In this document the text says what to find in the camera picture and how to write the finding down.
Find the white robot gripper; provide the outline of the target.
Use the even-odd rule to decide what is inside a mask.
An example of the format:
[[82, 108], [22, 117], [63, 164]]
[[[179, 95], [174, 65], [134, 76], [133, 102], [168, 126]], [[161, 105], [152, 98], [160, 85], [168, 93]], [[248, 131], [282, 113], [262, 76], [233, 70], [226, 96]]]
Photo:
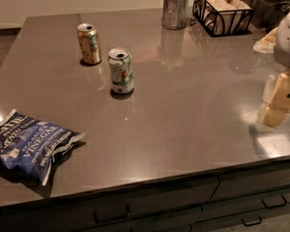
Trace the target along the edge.
[[[274, 57], [279, 64], [290, 68], [290, 12], [277, 27]], [[281, 126], [289, 115], [290, 69], [287, 69], [280, 75], [269, 76], [255, 127], [258, 131], [273, 131]]]

